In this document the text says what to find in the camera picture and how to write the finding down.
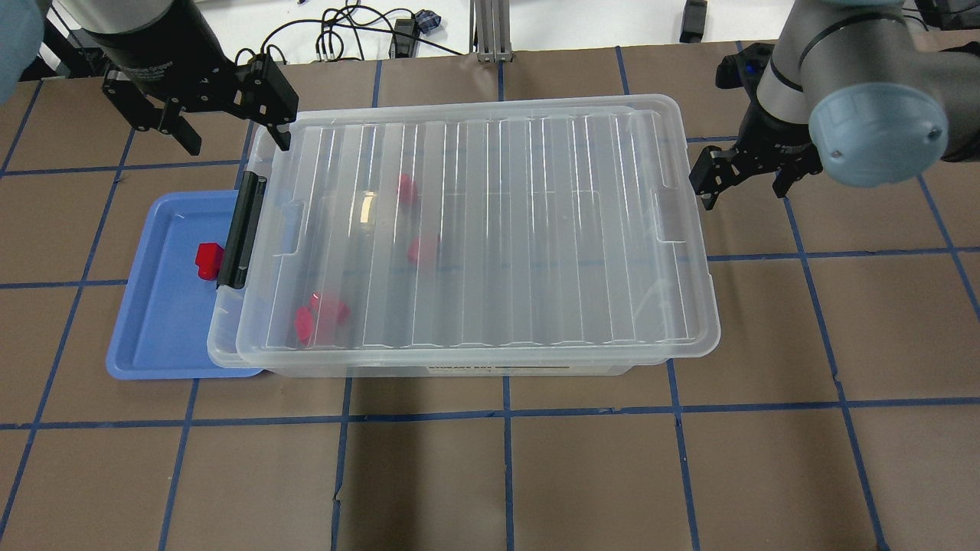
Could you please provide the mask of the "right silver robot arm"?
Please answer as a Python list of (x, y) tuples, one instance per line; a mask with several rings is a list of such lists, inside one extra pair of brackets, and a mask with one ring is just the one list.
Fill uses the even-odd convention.
[(979, 150), (978, 42), (921, 51), (900, 1), (797, 1), (774, 44), (753, 43), (715, 70), (749, 98), (737, 139), (701, 150), (690, 172), (704, 209), (775, 175), (784, 198), (825, 172), (847, 186), (899, 184)]

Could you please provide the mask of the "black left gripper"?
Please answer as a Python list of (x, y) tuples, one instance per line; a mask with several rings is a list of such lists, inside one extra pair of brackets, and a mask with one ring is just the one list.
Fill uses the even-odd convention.
[(82, 4), (80, 26), (111, 60), (103, 94), (137, 132), (169, 135), (197, 156), (202, 139), (182, 107), (228, 112), (259, 123), (279, 150), (290, 150), (296, 90), (270, 54), (234, 67), (196, 4)]

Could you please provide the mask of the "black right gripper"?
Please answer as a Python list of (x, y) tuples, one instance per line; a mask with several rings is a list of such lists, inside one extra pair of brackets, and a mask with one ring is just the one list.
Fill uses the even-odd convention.
[(809, 127), (782, 121), (753, 99), (735, 147), (704, 147), (691, 168), (689, 181), (701, 206), (713, 210), (722, 192), (747, 178), (774, 174), (773, 192), (777, 198), (785, 198), (796, 182), (822, 172)]

